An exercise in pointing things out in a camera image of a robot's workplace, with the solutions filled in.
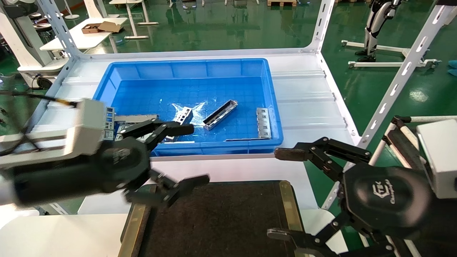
black mat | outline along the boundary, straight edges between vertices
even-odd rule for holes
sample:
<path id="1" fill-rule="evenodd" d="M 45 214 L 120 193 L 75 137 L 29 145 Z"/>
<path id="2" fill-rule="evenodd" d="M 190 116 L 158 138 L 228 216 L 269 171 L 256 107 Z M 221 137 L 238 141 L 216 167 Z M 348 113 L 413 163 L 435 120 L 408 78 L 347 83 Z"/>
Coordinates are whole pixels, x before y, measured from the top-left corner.
<path id="1" fill-rule="evenodd" d="M 288 228 L 279 181 L 210 183 L 151 212 L 138 256 L 294 256 L 289 242 L 266 236 L 274 227 Z"/>

metal shelf frame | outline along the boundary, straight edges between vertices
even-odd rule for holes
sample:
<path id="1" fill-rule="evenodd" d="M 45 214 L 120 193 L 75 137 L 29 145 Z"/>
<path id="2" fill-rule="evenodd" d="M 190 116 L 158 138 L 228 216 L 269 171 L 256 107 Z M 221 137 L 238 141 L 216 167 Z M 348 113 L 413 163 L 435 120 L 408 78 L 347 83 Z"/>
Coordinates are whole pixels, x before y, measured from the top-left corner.
<path id="1" fill-rule="evenodd" d="M 451 2 L 449 0 L 439 0 L 438 4 L 442 2 Z M 321 54 L 322 45 L 325 39 L 325 34 L 327 27 L 330 21 L 330 15 L 335 4 L 335 0 L 322 0 L 321 6 L 319 9 L 319 14 L 317 17 L 316 25 L 314 28 L 313 39 L 311 43 L 304 48 L 281 48 L 281 49 L 246 49 L 246 50 L 220 50 L 220 51 L 194 51 L 194 52 L 159 52 L 159 53 L 130 53 L 130 54 L 84 54 L 80 52 L 75 45 L 73 44 L 73 39 L 68 33 L 69 29 L 67 28 L 63 18 L 59 16 L 60 12 L 57 9 L 57 6 L 54 0 L 38 0 L 39 4 L 43 7 L 45 15 L 50 17 L 48 20 L 53 26 L 54 31 L 56 32 L 57 38 L 61 40 L 64 50 L 68 53 L 69 61 L 62 68 L 62 71 L 58 75 L 55 83 L 47 92 L 48 96 L 55 96 L 59 91 L 64 79 L 70 74 L 73 69 L 78 68 L 77 63 L 79 62 L 91 62 L 91 61 L 103 61 L 103 60 L 125 60 L 125 59 L 203 59 L 205 57 L 221 57 L 221 58 L 233 58 L 233 56 L 263 56 L 263 55 L 275 55 L 275 56 L 297 56 L 301 54 L 312 54 L 316 57 L 317 66 L 323 71 L 325 79 L 328 83 L 329 88 L 332 89 L 334 97 L 336 99 L 336 104 L 340 110 L 347 111 L 347 107 L 342 100 L 342 96 L 339 93 L 339 90 L 333 80 L 331 72 Z M 403 64 L 399 68 L 398 73 L 392 80 L 389 88 L 386 91 L 383 99 L 381 100 L 379 106 L 377 107 L 373 117 L 371 118 L 370 123 L 360 137 L 357 129 L 352 121 L 351 116 L 344 116 L 347 131 L 351 135 L 352 142 L 361 148 L 366 148 L 371 142 L 374 134 L 378 131 L 379 126 L 385 119 L 387 113 L 393 106 L 393 103 L 397 99 L 400 92 L 403 90 L 406 82 L 414 71 L 416 65 L 425 51 L 429 47 L 430 43 L 433 41 L 433 38 L 438 33 L 440 27 L 445 23 L 445 20 L 451 13 L 453 6 L 449 5 L 436 5 L 432 12 L 430 13 L 427 22 L 419 33 L 416 41 L 411 47 L 411 51 L 406 56 Z M 41 117 L 44 115 L 48 107 L 47 101 L 41 101 L 32 116 L 31 128 L 38 123 Z M 250 156 L 250 157 L 240 157 L 240 158 L 262 158 L 260 156 Z M 348 163 L 345 166 L 347 170 L 351 167 L 351 164 Z M 329 209 L 332 203 L 336 198 L 336 192 L 338 189 L 338 184 L 335 184 L 330 194 L 328 195 L 325 203 L 322 205 L 323 209 Z"/>
<path id="2" fill-rule="evenodd" d="M 379 103 L 379 106 L 376 108 L 373 117 L 371 118 L 367 128 L 362 134 L 360 142 L 357 144 L 357 147 L 363 149 L 368 147 L 371 140 L 373 139 L 373 136 L 376 134 L 379 127 L 383 123 L 383 120 L 386 118 L 387 114 L 392 108 L 393 103 L 395 100 L 397 100 L 400 92 L 403 90 L 406 82 L 416 68 L 415 64 L 417 64 L 422 56 L 424 56 L 426 50 L 430 46 L 440 28 L 444 25 L 447 17 L 450 15 L 453 9 L 454 6 L 450 5 L 436 5 L 433 7 L 433 10 L 425 22 L 425 25 L 422 27 L 422 30 L 414 41 L 410 52 L 406 56 L 403 64 L 390 83 L 390 86 L 387 89 L 386 94 L 382 98 L 381 102 Z M 346 163 L 344 170 L 348 170 L 353 165 L 353 163 Z M 321 207 L 322 209 L 328 210 L 333 204 L 336 199 L 339 185 L 339 182 L 336 182 L 333 185 L 329 195 Z"/>

cardboard box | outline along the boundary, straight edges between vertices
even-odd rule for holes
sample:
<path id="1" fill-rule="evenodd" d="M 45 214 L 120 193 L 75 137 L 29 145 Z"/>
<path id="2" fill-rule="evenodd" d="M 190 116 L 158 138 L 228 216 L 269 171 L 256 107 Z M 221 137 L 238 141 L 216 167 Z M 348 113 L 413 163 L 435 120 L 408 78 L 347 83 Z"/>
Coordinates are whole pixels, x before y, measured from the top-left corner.
<path id="1" fill-rule="evenodd" d="M 100 32 L 100 27 L 101 23 L 89 23 L 87 25 L 84 25 L 84 27 L 81 29 L 83 34 L 92 34 L 92 33 L 98 33 Z"/>
<path id="2" fill-rule="evenodd" d="M 81 30 L 83 34 L 98 33 L 103 31 L 119 32 L 121 30 L 121 25 L 109 21 L 104 21 L 102 23 L 89 23 L 85 25 Z"/>
<path id="3" fill-rule="evenodd" d="M 100 24 L 98 29 L 110 32 L 119 32 L 121 30 L 121 25 L 114 22 L 104 21 Z"/>

robot leg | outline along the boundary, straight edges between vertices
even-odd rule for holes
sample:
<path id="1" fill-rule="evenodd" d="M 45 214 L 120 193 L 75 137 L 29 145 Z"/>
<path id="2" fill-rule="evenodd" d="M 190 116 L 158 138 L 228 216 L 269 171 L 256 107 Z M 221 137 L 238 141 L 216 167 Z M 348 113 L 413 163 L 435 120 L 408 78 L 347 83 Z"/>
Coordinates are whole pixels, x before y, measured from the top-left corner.
<path id="1" fill-rule="evenodd" d="M 367 47 L 367 56 L 359 58 L 358 62 L 375 62 L 376 61 L 376 46 L 377 46 L 377 36 L 381 31 L 384 23 L 386 22 L 386 14 L 389 11 L 391 6 L 390 2 L 384 3 L 379 11 L 374 15 L 371 31 L 368 35 L 368 47 Z"/>
<path id="2" fill-rule="evenodd" d="M 373 8 L 371 9 L 371 12 L 370 12 L 370 16 L 368 16 L 368 20 L 367 20 L 367 26 L 365 27 L 365 41 L 363 42 L 364 43 L 364 46 L 365 46 L 365 49 L 363 49 L 362 51 L 357 51 L 356 52 L 356 55 L 367 55 L 367 52 L 368 52 L 368 42 L 370 40 L 370 32 L 371 32 L 371 26 L 373 24 L 373 18 L 375 16 L 375 13 L 373 12 Z"/>

blue storage tray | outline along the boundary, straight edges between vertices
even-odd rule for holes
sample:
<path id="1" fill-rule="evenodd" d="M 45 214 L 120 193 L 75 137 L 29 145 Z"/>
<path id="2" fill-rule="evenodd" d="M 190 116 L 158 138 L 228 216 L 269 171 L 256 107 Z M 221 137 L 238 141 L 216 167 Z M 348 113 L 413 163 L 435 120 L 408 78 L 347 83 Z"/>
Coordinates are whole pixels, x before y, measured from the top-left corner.
<path id="1" fill-rule="evenodd" d="M 283 140 L 266 59 L 114 62 L 93 99 L 114 107 L 116 115 L 158 114 L 163 121 L 192 108 L 195 132 L 177 141 L 194 143 L 159 144 L 153 156 L 271 153 Z M 202 121 L 230 99 L 238 106 L 205 130 Z M 271 139 L 224 142 L 258 137 L 258 107 L 268 108 Z"/>

